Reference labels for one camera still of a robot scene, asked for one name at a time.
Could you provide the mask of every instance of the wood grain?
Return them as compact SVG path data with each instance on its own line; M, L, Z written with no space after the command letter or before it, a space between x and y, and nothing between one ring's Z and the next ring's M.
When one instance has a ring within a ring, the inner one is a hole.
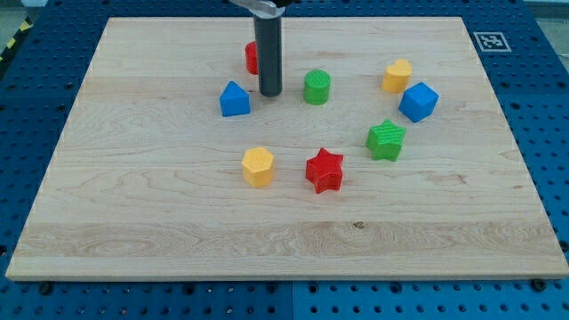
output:
M564 277L565 257L462 21L284 19L284 91L244 70L248 19L111 19L7 271L12 280L514 279ZM380 90L413 65L441 99L417 124ZM330 101L302 101L312 68ZM228 80L249 116L223 118ZM407 128L397 163L369 127ZM241 159L276 156L268 188ZM306 160L344 155L341 192Z

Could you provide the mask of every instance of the blue pentagon block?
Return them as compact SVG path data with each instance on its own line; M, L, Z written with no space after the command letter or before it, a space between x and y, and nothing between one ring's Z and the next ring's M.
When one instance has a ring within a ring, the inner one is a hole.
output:
M221 94L220 104L222 116L239 116L251 113L249 93L233 81L229 81L228 86Z
M418 83L405 90L399 104L399 111L416 123L433 113L437 100L436 92L426 84Z

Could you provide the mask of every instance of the yellow hexagon block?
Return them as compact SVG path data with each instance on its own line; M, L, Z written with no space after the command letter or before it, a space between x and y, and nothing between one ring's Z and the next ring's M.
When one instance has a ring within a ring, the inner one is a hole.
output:
M243 179L255 188L265 187L273 180L275 156L263 147L245 151L243 161Z

